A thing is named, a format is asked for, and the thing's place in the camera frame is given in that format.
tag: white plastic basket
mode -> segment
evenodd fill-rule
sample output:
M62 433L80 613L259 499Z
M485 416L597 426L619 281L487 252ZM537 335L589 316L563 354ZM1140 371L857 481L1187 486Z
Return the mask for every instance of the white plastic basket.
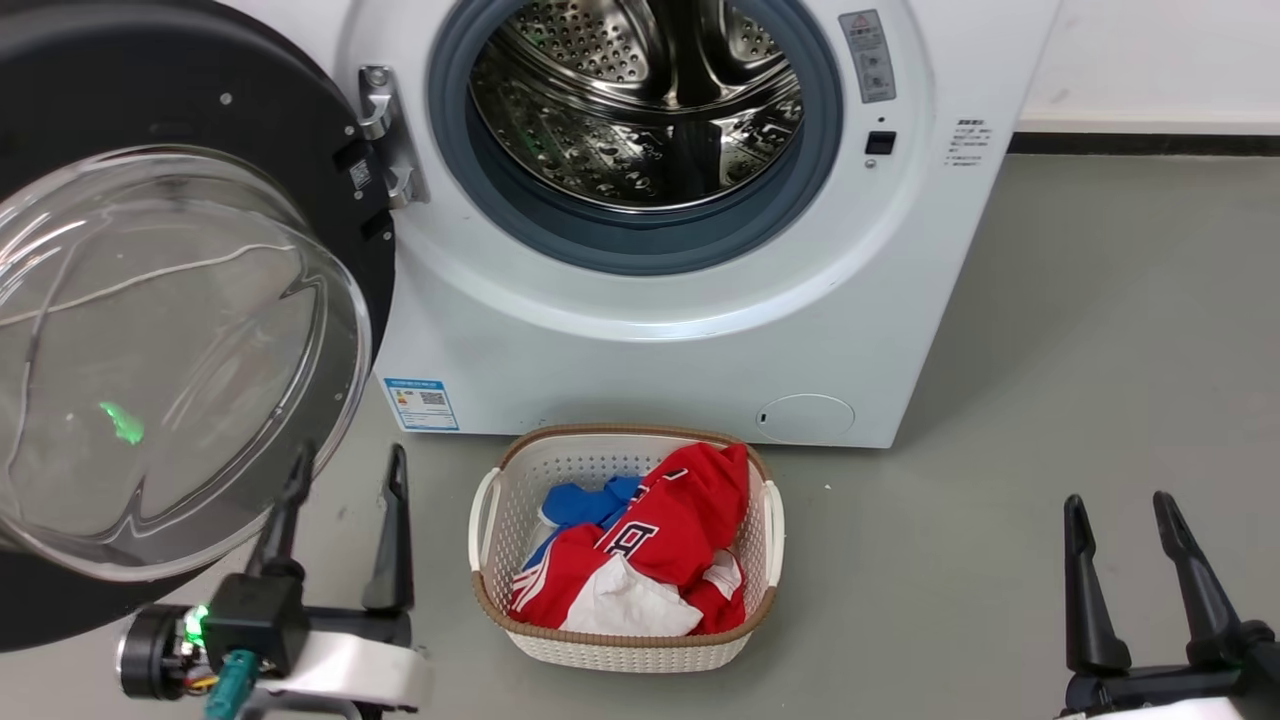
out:
M639 425L564 425L530 433L480 483L471 503L467 550L480 607L530 657L617 673L692 673L733 660L773 606L782 575L782 497L751 451L751 505L735 547L746 575L746 621L727 633L680 638L593 635L516 623L507 616L511 578L525 564L538 510L553 486L604 487L614 475L645 475L680 447L737 439L698 430Z

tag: white cloth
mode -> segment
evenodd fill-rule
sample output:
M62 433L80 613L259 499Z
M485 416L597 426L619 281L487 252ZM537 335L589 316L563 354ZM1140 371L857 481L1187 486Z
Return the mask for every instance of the white cloth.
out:
M573 598L559 629L603 635L680 637L703 612L680 598L673 585L641 575L621 555L596 570Z
M737 566L737 559L727 550L716 551L716 561L703 573L703 579L716 585L724 596L724 601L733 600L733 593L742 587L742 569Z

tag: gray floor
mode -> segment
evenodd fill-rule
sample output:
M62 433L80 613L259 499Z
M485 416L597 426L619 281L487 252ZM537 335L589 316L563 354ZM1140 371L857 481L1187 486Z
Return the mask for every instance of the gray floor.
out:
M1137 662L1178 662L1187 639L1157 488L1240 614L1280 624L1277 272L1280 161L1011 158L899 445L765 450L787 509L782 592L722 671L620 676L522 656L476 607L463 544L507 441L399 438L375 393L300 530L308 601L357 603L384 452L402 439L434 667L422 717L1051 717L1068 679L1073 492ZM214 579L177 597L202 601ZM197 717L114 689L115 633L0 656L4 716Z

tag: clothing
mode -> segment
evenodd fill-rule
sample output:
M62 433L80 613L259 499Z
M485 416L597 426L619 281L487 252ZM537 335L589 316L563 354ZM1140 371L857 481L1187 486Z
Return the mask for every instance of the clothing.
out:
M543 500L538 515L548 529L536 537L538 547L525 561L522 569L529 570L541 562L543 553L547 552L550 542L568 528L582 524L599 525L605 530L612 528L626 512L627 503L643 479L618 475L609 478L604 483L604 488L595 492L573 483L556 486L547 491L547 498Z
M746 516L749 483L745 446L677 450L645 477L611 529L581 524L548 541L540 561L512 583L511 618L630 635L740 625L742 569L726 548Z
M703 619L689 634L727 633L746 623L742 591L746 587L742 565L727 550L716 551L716 562L685 592L682 600L696 607Z
M707 443L672 452L636 491L596 547L621 553L659 583L687 588L733 544L750 502L746 446Z

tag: black baseboard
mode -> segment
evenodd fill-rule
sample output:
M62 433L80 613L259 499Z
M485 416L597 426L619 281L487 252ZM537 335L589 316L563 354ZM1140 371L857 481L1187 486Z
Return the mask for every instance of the black baseboard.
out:
M1280 158L1274 135L1128 135L1015 132L1011 155L1207 155Z

